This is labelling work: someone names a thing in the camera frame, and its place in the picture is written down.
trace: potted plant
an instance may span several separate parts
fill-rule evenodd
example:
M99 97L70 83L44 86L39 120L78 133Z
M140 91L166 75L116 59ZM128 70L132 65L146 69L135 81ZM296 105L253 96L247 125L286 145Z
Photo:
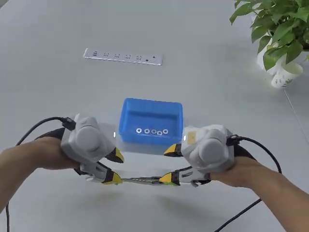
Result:
M238 16L256 14L251 38L252 43L260 39L258 54L262 55L265 70L273 69L280 60L287 65L309 51L309 0L234 1L232 24Z

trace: forearm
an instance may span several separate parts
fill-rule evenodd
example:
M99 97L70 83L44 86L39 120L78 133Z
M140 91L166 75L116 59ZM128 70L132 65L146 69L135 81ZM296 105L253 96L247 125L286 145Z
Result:
M0 212L24 180L36 169L35 143L4 150L0 155Z
M262 168L250 188L263 200L287 232L309 231L309 195L283 175Z

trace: socket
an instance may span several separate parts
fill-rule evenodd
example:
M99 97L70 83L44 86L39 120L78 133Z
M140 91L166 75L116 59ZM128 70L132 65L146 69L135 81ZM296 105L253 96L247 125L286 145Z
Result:
M91 48L87 48L85 50L84 58L119 61L119 62L136 63L136 64L150 64L157 66L161 66L163 62L162 55L139 55L125 52L107 52Z

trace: green leaf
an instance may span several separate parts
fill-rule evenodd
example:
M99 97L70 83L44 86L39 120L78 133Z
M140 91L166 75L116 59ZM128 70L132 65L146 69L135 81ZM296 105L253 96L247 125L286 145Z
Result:
M270 39L271 39L271 36L269 36L269 35L263 36L261 38L259 49L258 49L257 53L260 53L267 46L267 44L269 43Z
M251 41L252 43L254 43L256 40L258 40L259 38L261 38L263 35L265 35L268 31L268 28L265 27L265 26L260 26L256 29L254 29L252 31L252 34L251 34Z
M290 21L280 24L272 37L272 43L274 44L281 39L286 33L290 32L292 28L297 27L299 21L295 21L292 25Z
M259 27L259 26L266 26L270 27L273 25L273 21L271 20L271 16L265 16L262 18L256 17L255 21L251 25L251 28Z
M301 7L301 0L294 0L298 4L299 7Z
M279 20L282 18L283 14L273 14L273 16L271 17L272 21L275 24L278 24Z
M252 11L253 11L253 8L252 8L252 3L251 2L243 4L237 10L235 10L233 15L230 17L231 24L234 23L235 19L238 16L247 15L247 14L251 13Z
M307 31L305 32L303 38L304 38L304 41L305 41L306 43L308 43L307 41L309 41L309 30L307 30Z
M300 53L303 51L303 45L297 40L294 40L291 45L288 47L287 54L286 54L286 64L290 63L291 61L295 60Z
M267 50L263 56L264 67L266 70L276 65L278 60L287 53L287 46L280 48L271 48Z
M259 18L262 18L264 15L266 15L266 10L262 10L262 11L260 11L259 13L257 13L257 16L258 16Z
M257 10L270 9L273 5L272 0L261 0L259 2L261 2L261 5L256 8Z
M236 9L236 8L237 8L237 6L240 4L240 2L241 2L241 0L237 0L237 1L235 2L235 4L234 4L235 9Z
M308 22L309 17L309 7L302 7L299 8L297 13L290 13L290 16L294 18L300 18L301 20Z
M278 41L278 47L282 47L284 45L289 44L294 40L294 38L295 38L294 34L291 31L289 31L288 33L283 35L282 38Z

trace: yellow sticker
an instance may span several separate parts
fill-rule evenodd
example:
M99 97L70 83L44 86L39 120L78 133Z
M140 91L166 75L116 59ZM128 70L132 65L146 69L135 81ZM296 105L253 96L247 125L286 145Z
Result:
M197 137L197 132L196 131L190 131L188 132L188 144L195 144L196 143L196 137Z

